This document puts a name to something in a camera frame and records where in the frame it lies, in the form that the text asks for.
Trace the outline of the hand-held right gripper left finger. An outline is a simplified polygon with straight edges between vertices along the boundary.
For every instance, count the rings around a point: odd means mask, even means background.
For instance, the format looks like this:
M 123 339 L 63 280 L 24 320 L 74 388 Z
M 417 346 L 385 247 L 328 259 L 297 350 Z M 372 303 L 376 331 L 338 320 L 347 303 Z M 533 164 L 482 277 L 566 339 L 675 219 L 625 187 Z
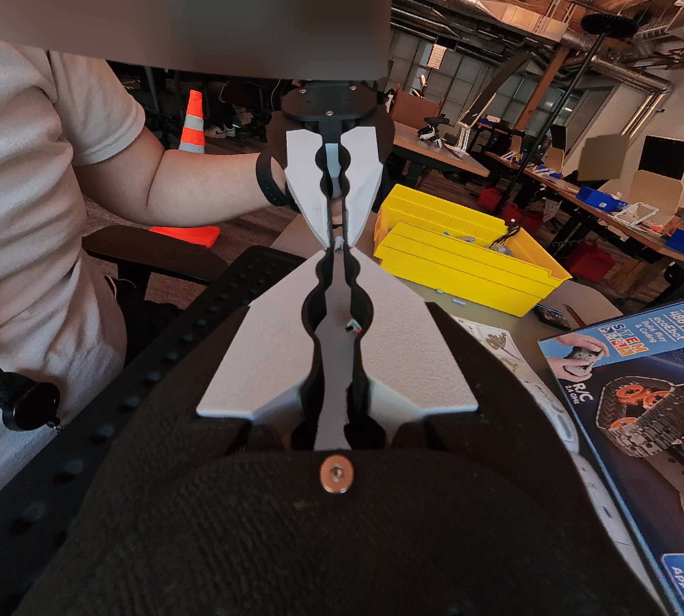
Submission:
M 250 304 L 197 406 L 202 417 L 245 418 L 311 450 L 324 398 L 320 341 L 334 253 L 316 253 Z

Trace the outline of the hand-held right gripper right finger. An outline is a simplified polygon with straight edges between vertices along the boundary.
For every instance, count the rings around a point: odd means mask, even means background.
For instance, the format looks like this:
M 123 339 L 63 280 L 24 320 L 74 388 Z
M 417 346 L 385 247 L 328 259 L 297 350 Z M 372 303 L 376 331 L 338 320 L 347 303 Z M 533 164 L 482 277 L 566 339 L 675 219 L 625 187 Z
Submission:
M 344 247 L 354 341 L 344 432 L 353 449 L 382 449 L 426 416 L 473 412 L 477 401 L 433 313 L 443 313 L 356 248 Z

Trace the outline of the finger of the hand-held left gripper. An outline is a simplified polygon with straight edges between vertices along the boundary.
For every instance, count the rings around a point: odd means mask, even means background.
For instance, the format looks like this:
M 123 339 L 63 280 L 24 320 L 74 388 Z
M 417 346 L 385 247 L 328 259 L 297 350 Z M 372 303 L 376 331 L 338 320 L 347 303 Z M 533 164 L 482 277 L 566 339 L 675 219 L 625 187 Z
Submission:
M 341 135 L 338 158 L 349 155 L 349 162 L 338 177 L 347 193 L 339 205 L 346 243 L 354 247 L 369 217 L 382 177 L 374 126 L 357 126 Z
M 307 130 L 286 132 L 288 188 L 307 224 L 324 249 L 330 247 L 331 223 L 328 196 L 325 193 L 324 168 L 317 164 L 317 155 L 327 161 L 323 138 Z

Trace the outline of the person's left forearm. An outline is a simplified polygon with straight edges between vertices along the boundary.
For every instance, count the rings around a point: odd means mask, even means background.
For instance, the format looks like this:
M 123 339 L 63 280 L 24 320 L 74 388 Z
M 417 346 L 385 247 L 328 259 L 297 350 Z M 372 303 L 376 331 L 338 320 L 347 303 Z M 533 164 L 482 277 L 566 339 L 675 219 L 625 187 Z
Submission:
M 257 158 L 165 151 L 144 127 L 121 152 L 74 172 L 85 195 L 121 218 L 147 226 L 197 227 L 269 205 L 257 182 Z

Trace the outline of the black wrist band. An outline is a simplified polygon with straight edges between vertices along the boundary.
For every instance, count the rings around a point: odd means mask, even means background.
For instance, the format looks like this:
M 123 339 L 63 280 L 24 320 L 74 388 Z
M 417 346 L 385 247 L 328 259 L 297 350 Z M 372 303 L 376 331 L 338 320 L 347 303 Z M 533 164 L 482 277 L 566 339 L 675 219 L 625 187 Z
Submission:
M 285 189 L 281 190 L 279 185 L 274 180 L 271 171 L 272 156 L 269 150 L 263 150 L 256 161 L 255 173 L 256 180 L 259 187 L 266 197 L 266 199 L 276 207 L 288 206 L 299 212 L 299 209 L 294 201 L 292 194 L 289 191 L 287 184 Z

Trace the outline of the brown cardboard box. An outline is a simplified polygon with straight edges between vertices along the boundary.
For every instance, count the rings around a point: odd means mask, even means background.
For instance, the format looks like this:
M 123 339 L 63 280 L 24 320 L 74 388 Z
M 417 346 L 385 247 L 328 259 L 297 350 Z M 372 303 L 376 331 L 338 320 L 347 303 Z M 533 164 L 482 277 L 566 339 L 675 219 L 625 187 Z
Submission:
M 418 129 L 425 124 L 425 118 L 437 117 L 444 99 L 433 103 L 429 99 L 416 97 L 401 90 L 398 85 L 390 116 L 395 122 Z

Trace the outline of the open instruction booklet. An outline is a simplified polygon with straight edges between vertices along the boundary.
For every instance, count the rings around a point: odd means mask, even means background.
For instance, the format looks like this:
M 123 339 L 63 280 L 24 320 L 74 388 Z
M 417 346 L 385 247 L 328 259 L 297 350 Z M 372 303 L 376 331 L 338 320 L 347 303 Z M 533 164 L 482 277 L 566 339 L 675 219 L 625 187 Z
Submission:
M 577 430 L 560 400 L 527 364 L 508 331 L 458 317 L 455 320 L 508 367 L 542 408 L 553 424 L 560 440 L 571 453 L 571 458 L 583 480 L 594 510 L 602 521 L 607 534 L 619 551 L 626 556 L 627 551 L 634 549 L 631 537 L 601 478 L 587 460 L 580 455 Z

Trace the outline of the black perforated panel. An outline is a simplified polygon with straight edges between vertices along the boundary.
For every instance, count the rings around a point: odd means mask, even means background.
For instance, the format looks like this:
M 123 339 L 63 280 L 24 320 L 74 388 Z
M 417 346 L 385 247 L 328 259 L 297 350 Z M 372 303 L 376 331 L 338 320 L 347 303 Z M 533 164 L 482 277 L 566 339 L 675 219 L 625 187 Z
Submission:
M 99 466 L 166 374 L 304 258 L 252 246 L 1 489 L 1 611 L 12 611 L 66 539 Z

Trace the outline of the orange rubber cone base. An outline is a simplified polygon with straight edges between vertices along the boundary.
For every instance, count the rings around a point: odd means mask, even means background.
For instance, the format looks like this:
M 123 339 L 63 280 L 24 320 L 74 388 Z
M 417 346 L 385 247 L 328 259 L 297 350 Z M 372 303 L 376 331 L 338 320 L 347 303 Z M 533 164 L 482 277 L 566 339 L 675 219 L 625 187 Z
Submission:
M 170 236 L 190 244 L 200 245 L 202 247 L 213 247 L 220 235 L 220 229 L 217 226 L 194 228 L 154 226 L 150 227 L 149 231 L 160 235 Z

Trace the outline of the black tilted board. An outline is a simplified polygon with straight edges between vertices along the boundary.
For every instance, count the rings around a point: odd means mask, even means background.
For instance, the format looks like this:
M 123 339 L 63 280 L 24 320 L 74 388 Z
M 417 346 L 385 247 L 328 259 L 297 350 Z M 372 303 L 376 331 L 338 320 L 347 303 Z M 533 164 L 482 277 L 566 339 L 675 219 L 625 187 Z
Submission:
M 496 71 L 487 87 L 475 99 L 470 108 L 461 116 L 457 124 L 465 128 L 472 127 L 492 102 L 500 87 L 515 74 L 520 67 L 524 66 L 531 57 L 531 53 L 525 52 L 519 53 L 505 61 Z

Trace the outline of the black lamp pole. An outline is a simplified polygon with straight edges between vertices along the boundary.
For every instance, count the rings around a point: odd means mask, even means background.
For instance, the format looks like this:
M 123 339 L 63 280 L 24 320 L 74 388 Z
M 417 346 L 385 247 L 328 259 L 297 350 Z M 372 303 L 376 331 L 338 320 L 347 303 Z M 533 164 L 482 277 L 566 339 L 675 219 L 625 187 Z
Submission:
M 543 142 L 543 139 L 545 138 L 547 131 L 549 130 L 550 126 L 554 123 L 556 117 L 558 116 L 558 114 L 560 113 L 562 108 L 565 106 L 569 96 L 571 95 L 572 91 L 575 89 L 580 78 L 582 78 L 585 71 L 589 67 L 589 64 L 591 63 L 592 58 L 596 54 L 597 50 L 599 49 L 599 47 L 601 46 L 603 40 L 605 39 L 605 37 L 607 35 L 608 35 L 608 32 L 606 32 L 606 31 L 603 31 L 602 33 L 597 33 L 597 37 L 594 41 L 593 46 L 587 52 L 583 62 L 580 65 L 580 68 L 577 70 L 577 73 L 575 74 L 574 79 L 569 84 L 567 91 L 565 91 L 563 96 L 559 99 L 555 108 L 550 113 L 548 119 L 544 123 L 543 127 L 540 129 L 540 133 L 535 138 L 534 143 L 532 144 L 532 146 L 528 150 L 528 153 L 527 153 L 525 160 L 520 163 L 520 167 L 519 167 L 517 173 L 515 174 L 515 176 L 511 180 L 511 182 L 508 185 L 508 187 L 506 188 L 506 190 L 502 193 L 502 196 L 501 196 L 499 203 L 497 204 L 497 206 L 494 208 L 494 210 L 492 212 L 493 215 L 498 216 L 500 214 L 500 212 L 502 211 L 502 209 L 504 208 L 506 201 L 509 197 L 509 194 L 511 193 L 515 184 L 517 183 L 517 181 L 520 179 L 520 177 L 524 173 L 524 170 L 527 167 L 528 162 L 530 162 L 532 159 L 534 159 L 534 156 L 535 156 L 540 144 Z

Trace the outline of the blue storage bin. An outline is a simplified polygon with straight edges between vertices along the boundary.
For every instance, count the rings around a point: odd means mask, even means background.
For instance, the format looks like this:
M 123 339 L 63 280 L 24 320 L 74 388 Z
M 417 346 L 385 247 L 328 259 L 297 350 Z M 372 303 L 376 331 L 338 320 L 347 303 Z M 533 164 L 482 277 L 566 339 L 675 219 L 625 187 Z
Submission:
M 608 213 L 623 210 L 627 206 L 627 203 L 615 198 L 611 194 L 600 192 L 588 186 L 580 188 L 577 193 L 577 200 Z

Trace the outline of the blue toy kit box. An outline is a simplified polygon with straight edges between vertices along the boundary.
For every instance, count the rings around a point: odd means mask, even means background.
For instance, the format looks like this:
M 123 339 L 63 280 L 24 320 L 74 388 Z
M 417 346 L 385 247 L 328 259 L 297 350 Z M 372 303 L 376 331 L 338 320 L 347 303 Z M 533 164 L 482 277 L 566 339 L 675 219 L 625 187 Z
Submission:
M 539 343 L 659 582 L 683 614 L 683 301 Z

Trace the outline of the black monitor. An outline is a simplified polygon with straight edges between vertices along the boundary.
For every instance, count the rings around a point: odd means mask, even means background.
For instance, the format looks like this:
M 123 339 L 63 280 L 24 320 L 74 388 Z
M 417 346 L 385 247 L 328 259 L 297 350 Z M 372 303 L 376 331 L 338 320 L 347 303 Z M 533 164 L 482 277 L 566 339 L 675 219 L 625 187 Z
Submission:
M 683 140 L 647 135 L 638 169 L 683 179 Z

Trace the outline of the silver air duct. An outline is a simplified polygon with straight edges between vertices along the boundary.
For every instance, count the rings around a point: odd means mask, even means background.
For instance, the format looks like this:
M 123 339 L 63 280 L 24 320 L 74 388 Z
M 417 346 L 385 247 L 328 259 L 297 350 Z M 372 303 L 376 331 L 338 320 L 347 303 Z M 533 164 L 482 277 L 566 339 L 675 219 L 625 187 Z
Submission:
M 558 21 L 519 5 L 502 0 L 447 0 L 452 10 L 472 12 L 530 37 L 558 43 L 571 51 L 587 53 L 594 43 L 591 36 L 571 30 L 567 23 Z M 653 92 L 667 92 L 668 80 L 612 62 L 600 55 L 592 58 L 591 68 L 634 88 Z

